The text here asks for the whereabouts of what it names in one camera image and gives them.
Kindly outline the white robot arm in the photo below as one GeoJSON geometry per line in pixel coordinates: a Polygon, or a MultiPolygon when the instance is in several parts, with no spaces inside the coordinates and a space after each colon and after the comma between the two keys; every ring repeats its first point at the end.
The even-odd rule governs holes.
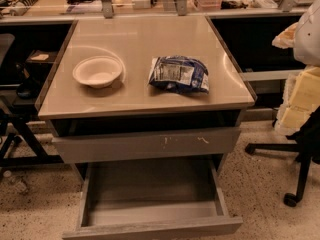
{"type": "Polygon", "coordinates": [[[305,65],[298,75],[287,78],[276,116],[275,129],[291,135],[320,106],[320,0],[315,0],[298,22],[278,34],[272,45],[292,48],[294,59],[305,65]]]}

